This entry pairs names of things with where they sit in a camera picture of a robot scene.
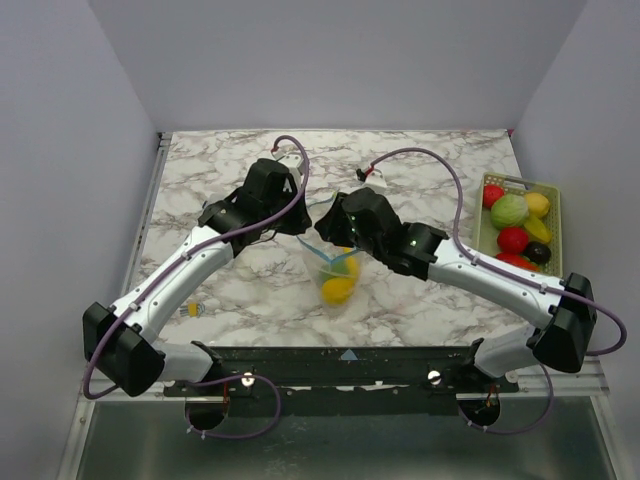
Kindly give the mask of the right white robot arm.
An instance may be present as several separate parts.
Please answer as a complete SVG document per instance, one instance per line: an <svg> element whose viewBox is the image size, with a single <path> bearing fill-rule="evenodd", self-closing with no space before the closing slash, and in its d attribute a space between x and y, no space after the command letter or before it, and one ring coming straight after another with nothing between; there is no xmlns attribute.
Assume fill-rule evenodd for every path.
<svg viewBox="0 0 640 480"><path fill-rule="evenodd" d="M535 364L563 373L581 370L597 319L586 277L560 279L505 265L440 229L401 221L370 188L338 194L315 229L324 241L362 250L397 274L460 288L526 321L472 344L459 370L467 389L483 391L507 372Z"/></svg>

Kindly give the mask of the dark purple toy eggplant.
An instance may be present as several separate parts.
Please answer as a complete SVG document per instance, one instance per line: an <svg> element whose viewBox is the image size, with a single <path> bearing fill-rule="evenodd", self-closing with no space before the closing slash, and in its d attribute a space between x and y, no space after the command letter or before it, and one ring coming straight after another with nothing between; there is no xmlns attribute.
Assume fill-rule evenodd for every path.
<svg viewBox="0 0 640 480"><path fill-rule="evenodd" d="M525 247L523 256L537 265L546 265L551 259L551 250L546 244L531 241Z"/></svg>

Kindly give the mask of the green toy pepper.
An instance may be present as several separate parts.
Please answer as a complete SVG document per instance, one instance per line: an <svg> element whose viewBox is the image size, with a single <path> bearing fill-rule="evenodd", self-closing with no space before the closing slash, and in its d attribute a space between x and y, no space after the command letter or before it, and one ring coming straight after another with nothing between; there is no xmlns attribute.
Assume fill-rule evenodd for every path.
<svg viewBox="0 0 640 480"><path fill-rule="evenodd" d="M332 278L346 278L352 275L346 260L336 261L334 263L325 263L319 269L320 282L324 283Z"/></svg>

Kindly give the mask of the yellow toy banana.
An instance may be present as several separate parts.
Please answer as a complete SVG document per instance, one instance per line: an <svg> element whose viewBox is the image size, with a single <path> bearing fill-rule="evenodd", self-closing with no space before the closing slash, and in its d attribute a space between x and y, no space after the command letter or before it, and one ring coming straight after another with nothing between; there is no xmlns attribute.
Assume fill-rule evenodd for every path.
<svg viewBox="0 0 640 480"><path fill-rule="evenodd" d="M341 260L340 266L345 275L358 279L360 277L360 260L356 250L349 247L342 248L346 257Z"/></svg>

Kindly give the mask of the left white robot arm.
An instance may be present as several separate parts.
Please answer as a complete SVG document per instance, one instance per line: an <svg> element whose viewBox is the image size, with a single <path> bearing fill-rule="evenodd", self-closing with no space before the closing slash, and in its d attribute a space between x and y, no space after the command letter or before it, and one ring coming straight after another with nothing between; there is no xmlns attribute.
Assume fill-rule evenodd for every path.
<svg viewBox="0 0 640 480"><path fill-rule="evenodd" d="M222 380L215 354L197 342L160 345L160 333L208 277L264 232L296 236L310 228L302 186L307 169L298 155L258 159L240 187L204 204L196 226L145 281L108 307L89 306L82 317L89 370L131 397L173 380L201 395L214 393Z"/></svg>

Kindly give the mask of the clear zip top bag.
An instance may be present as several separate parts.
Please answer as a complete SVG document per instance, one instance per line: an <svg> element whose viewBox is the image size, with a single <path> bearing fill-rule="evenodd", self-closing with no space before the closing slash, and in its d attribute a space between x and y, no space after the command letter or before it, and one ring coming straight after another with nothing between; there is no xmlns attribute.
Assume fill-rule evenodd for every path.
<svg viewBox="0 0 640 480"><path fill-rule="evenodd" d="M363 257L363 254L359 250L355 249L354 247L349 247L355 249L356 253L358 254L360 260L360 277L358 279L347 277L351 278L355 282L355 286L353 295L345 304L340 306L327 305L323 301L321 296L321 287L323 283L320 282L318 274L319 269L325 263L334 263L336 261L344 259L346 257L346 254L343 253L343 247L335 246L331 243L323 241L315 230L314 225L328 212L333 201L336 198L336 195L337 191L334 191L329 197L326 197L324 199L312 199L307 204L307 212L312 220L312 226L304 234L297 236L302 260L306 267L306 271L312 284L316 288L317 295L322 307L325 309L329 316L338 316L339 314L344 312L347 309L349 302L354 297L361 277L361 264Z"/></svg>

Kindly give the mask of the red toy chili pepper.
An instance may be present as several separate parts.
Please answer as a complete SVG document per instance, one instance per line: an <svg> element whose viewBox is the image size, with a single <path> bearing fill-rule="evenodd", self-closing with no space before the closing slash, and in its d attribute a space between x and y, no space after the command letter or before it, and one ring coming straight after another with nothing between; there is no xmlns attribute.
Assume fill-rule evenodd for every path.
<svg viewBox="0 0 640 480"><path fill-rule="evenodd" d="M517 268L521 268L521 269L533 271L533 272L539 271L539 267L535 263L531 262L530 260L528 260L527 258L521 255L501 252L497 254L495 258L504 263L515 266Z"/></svg>

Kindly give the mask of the red toy tomato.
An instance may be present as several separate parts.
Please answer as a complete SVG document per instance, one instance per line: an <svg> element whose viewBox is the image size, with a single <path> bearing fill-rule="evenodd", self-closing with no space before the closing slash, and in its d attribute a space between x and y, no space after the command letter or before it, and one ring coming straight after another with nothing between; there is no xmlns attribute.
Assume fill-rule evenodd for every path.
<svg viewBox="0 0 640 480"><path fill-rule="evenodd" d="M507 227L500 231L496 243L501 252L520 255L529 244L529 236L520 227Z"/></svg>

